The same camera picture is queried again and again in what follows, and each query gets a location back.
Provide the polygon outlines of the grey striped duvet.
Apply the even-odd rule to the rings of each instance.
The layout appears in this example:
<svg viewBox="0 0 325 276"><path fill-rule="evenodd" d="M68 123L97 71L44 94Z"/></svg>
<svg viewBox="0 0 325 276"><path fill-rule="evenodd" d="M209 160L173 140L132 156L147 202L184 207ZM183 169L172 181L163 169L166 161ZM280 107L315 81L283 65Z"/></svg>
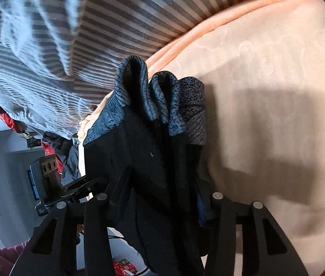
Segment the grey striped duvet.
<svg viewBox="0 0 325 276"><path fill-rule="evenodd" d="M148 59L245 0L0 0L0 106L70 138L114 86L122 59Z"/></svg>

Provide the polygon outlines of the black pants with patterned waistband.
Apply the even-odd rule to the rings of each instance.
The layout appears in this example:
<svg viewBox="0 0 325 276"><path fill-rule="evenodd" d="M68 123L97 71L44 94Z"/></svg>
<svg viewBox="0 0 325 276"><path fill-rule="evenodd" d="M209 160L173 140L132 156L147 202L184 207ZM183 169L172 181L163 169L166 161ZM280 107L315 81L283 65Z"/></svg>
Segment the black pants with patterned waistband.
<svg viewBox="0 0 325 276"><path fill-rule="evenodd" d="M202 275L204 206L197 167L205 144L204 84L152 77L126 57L84 139L85 171L110 197L111 226L158 275Z"/></svg>

